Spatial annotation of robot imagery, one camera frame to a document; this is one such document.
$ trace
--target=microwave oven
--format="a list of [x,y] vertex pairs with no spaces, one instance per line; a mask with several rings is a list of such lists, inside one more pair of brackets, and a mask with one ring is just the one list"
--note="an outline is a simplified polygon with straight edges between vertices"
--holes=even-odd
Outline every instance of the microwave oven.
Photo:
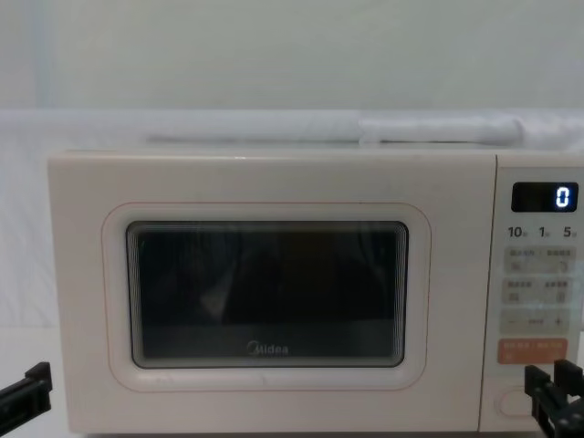
[[71,429],[535,430],[525,365],[579,346],[584,155],[266,146],[49,159]]

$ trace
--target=microwave window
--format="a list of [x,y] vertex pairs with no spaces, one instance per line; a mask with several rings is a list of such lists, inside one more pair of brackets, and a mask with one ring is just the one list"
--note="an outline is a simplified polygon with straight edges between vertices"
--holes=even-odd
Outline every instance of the microwave window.
[[134,222],[132,357],[142,368],[395,367],[399,222]]

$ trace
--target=digital display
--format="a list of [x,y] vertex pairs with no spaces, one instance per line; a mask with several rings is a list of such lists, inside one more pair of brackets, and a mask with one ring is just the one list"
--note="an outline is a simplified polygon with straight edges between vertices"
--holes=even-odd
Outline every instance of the digital display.
[[570,213],[578,208],[577,182],[516,182],[511,210],[517,213]]

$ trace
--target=number label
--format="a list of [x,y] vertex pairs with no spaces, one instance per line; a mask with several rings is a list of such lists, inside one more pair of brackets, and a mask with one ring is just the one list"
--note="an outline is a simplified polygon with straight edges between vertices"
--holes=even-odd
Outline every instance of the number label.
[[507,231],[509,232],[509,237],[521,237],[523,235],[523,229],[520,226],[510,226]]
[[559,187],[556,190],[556,207],[566,208],[569,206],[569,188]]

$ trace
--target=orange button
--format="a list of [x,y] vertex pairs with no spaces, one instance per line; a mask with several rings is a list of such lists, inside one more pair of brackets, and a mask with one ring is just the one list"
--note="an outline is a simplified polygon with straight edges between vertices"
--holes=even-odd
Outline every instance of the orange button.
[[500,339],[498,362],[508,364],[554,363],[565,359],[566,339]]

